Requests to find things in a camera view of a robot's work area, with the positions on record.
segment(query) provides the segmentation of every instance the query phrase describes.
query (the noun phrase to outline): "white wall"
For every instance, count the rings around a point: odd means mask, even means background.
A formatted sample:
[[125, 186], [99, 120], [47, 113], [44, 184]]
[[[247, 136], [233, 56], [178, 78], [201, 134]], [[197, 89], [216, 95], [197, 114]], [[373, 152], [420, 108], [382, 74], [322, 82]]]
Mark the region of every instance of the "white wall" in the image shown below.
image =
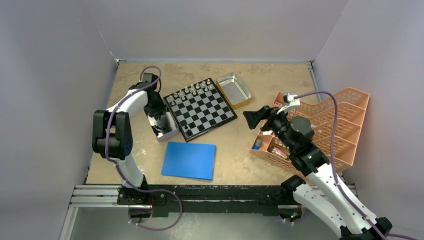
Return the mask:
[[85, 0], [115, 58], [309, 61], [347, 0]]
[[114, 61], [83, 0], [0, 2], [0, 239], [56, 240]]
[[346, 178], [393, 233], [424, 236], [424, 2], [350, 0], [314, 64], [320, 90], [371, 95]]

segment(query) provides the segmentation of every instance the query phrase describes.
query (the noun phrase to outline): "silver tray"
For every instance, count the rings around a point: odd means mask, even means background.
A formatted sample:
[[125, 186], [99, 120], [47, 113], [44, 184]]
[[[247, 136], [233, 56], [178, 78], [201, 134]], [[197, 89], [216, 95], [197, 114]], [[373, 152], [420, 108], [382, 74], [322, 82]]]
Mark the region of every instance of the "silver tray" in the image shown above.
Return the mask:
[[232, 105], [243, 103], [252, 98], [251, 92], [235, 72], [218, 78], [216, 82]]

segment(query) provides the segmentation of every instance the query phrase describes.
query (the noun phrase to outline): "beige table surface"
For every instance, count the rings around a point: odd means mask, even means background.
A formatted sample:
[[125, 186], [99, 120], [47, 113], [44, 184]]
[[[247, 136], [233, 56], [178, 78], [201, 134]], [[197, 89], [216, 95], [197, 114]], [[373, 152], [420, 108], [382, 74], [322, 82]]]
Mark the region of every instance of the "beige table surface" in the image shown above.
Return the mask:
[[[260, 126], [250, 130], [243, 111], [257, 111], [271, 105], [277, 93], [308, 93], [314, 90], [309, 70], [305, 64], [236, 64], [236, 63], [131, 63], [119, 65], [107, 107], [117, 103], [128, 88], [139, 80], [143, 68], [155, 65], [162, 70], [161, 96], [196, 83], [200, 80], [236, 72], [252, 94], [250, 104], [235, 110], [238, 118], [220, 126], [191, 143], [215, 144], [215, 167], [213, 180], [198, 180], [161, 175], [167, 142], [184, 142], [181, 134], [165, 142], [157, 142], [143, 110], [131, 119], [133, 136], [132, 154], [138, 168], [145, 174], [149, 184], [194, 185], [279, 185], [293, 175], [272, 163], [249, 153]], [[317, 98], [302, 99], [316, 103]], [[113, 166], [99, 154], [94, 154], [86, 184], [120, 184]]]

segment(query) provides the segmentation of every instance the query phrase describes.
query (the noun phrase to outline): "blue folder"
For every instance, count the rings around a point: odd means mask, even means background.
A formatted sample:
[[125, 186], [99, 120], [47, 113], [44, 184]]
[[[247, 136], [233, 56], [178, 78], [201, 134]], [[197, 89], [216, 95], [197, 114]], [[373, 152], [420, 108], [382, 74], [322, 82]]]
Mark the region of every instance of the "blue folder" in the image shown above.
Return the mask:
[[213, 144], [168, 142], [162, 175], [212, 180], [215, 164]]

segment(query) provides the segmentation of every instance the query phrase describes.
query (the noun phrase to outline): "chessboard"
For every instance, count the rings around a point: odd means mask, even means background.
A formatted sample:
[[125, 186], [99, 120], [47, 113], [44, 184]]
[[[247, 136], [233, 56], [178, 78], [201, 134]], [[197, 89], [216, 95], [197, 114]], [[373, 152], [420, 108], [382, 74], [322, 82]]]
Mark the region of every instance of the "chessboard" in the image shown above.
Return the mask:
[[186, 142], [237, 118], [211, 78], [163, 98]]

